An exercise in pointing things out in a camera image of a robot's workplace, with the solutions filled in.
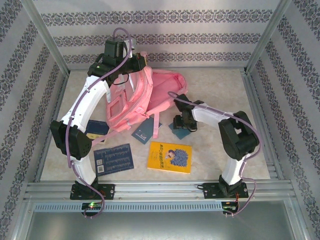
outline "black mounting bracket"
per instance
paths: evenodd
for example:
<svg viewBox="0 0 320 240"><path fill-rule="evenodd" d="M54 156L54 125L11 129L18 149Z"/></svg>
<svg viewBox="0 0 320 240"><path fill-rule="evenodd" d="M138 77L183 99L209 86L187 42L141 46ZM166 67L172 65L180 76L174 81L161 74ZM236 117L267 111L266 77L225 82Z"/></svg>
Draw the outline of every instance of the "black mounting bracket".
<svg viewBox="0 0 320 240"><path fill-rule="evenodd" d="M98 190L104 197L105 200L113 200L115 195L115 185L114 184L99 184L98 178L93 181L91 187ZM75 182L72 185L71 200L101 200L101 197L89 187L80 184L79 182Z"/></svg>
<svg viewBox="0 0 320 240"><path fill-rule="evenodd" d="M249 197L247 184L242 182L232 193L226 196L220 189L218 182L205 182L197 186L198 189L203 190L204 199L230 199L236 198L236 193L240 199L247 199Z"/></svg>

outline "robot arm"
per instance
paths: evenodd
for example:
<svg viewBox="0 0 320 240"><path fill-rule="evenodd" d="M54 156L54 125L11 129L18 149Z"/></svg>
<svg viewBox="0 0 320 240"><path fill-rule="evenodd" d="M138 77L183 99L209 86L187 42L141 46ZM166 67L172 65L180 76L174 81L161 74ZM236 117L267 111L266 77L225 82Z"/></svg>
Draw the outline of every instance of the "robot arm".
<svg viewBox="0 0 320 240"><path fill-rule="evenodd" d="M184 94L179 95L177 99L190 102ZM202 122L212 127L218 124L223 148L228 155L225 169L219 177L219 188L225 196L232 195L242 183L240 170L244 160L254 152L256 146L259 145L259 139L247 125L229 116L234 116L251 125L248 116L243 111L238 111L234 114L225 113L229 115L226 116L207 109L209 106L203 101L195 101L194 104L199 106L194 106L180 102L177 99L174 102L181 115L174 117L173 128L184 128L195 132L197 130L197 122Z"/></svg>
<svg viewBox="0 0 320 240"><path fill-rule="evenodd" d="M83 89L73 106L60 122L54 120L50 125L56 146L64 155L67 155L66 131L67 124L70 118L72 119L68 138L70 160L74 163L75 171L79 176L76 178L76 185L89 194L93 192L84 185L83 181L95 189L97 189L96 185L98 184L96 174L91 167L89 159L92 141L84 134L89 118L104 94L106 94L107 100L111 99L110 86L119 75L129 75L130 73L141 71L146 66L146 60L140 53L132 54L130 51L130 58L128 58L118 70L97 82L91 89L89 86L96 82L101 76L115 69L124 60L123 56L127 55L127 53L124 54L124 50L128 51L128 46L130 46L128 41L125 42L119 39L106 41L104 53L101 53L95 63L90 66ZM85 91L87 91L87 93L79 102L74 115L72 115L78 100Z"/></svg>

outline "cartoon illustration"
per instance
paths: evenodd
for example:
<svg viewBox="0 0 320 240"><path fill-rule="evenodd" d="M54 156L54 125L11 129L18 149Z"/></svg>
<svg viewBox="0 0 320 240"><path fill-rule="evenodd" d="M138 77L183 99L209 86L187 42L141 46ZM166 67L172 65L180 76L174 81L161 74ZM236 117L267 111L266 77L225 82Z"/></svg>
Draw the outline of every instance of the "cartoon illustration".
<svg viewBox="0 0 320 240"><path fill-rule="evenodd" d="M182 149L169 150L165 153L165 159L171 159L170 163L179 167L187 166L188 157L187 152Z"/></svg>

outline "blue book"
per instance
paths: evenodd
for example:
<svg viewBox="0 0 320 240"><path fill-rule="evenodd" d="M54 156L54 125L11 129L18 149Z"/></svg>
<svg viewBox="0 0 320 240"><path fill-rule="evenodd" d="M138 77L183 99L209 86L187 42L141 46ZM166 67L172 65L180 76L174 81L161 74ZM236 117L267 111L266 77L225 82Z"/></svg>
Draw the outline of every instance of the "blue book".
<svg viewBox="0 0 320 240"><path fill-rule="evenodd" d="M85 135L92 141L106 135L109 132L109 126L105 121L89 120L86 125Z"/></svg>
<svg viewBox="0 0 320 240"><path fill-rule="evenodd" d="M140 126L132 133L132 136L141 143L146 144L154 134L154 119L152 117L144 120Z"/></svg>
<svg viewBox="0 0 320 240"><path fill-rule="evenodd" d="M180 140L183 139L185 136L188 136L189 134L191 134L191 132L185 128L174 129L174 123L171 123L169 125L169 128L171 129L172 133L176 135Z"/></svg>
<svg viewBox="0 0 320 240"><path fill-rule="evenodd" d="M130 144L93 151L98 177L134 168Z"/></svg>

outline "book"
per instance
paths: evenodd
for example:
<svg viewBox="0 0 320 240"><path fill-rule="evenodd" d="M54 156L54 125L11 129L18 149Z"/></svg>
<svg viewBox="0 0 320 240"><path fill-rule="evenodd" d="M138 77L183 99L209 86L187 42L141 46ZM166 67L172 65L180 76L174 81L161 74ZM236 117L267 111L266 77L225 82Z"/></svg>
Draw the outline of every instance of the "book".
<svg viewBox="0 0 320 240"><path fill-rule="evenodd" d="M152 117L144 120L140 126L132 133L132 136L141 143L146 144L154 134L154 119Z"/></svg>
<svg viewBox="0 0 320 240"><path fill-rule="evenodd" d="M93 151L98 177L134 168L130 144Z"/></svg>
<svg viewBox="0 0 320 240"><path fill-rule="evenodd" d="M189 145L152 141L147 168L189 174L191 158Z"/></svg>
<svg viewBox="0 0 320 240"><path fill-rule="evenodd" d="M93 141L106 135L108 132L109 126L105 121L89 120L84 134Z"/></svg>
<svg viewBox="0 0 320 240"><path fill-rule="evenodd" d="M188 129L185 128L178 128L174 129L174 123L171 123L169 125L169 128L171 129L171 132L178 137L178 139L183 139L185 136L188 136L191 134L191 132Z"/></svg>

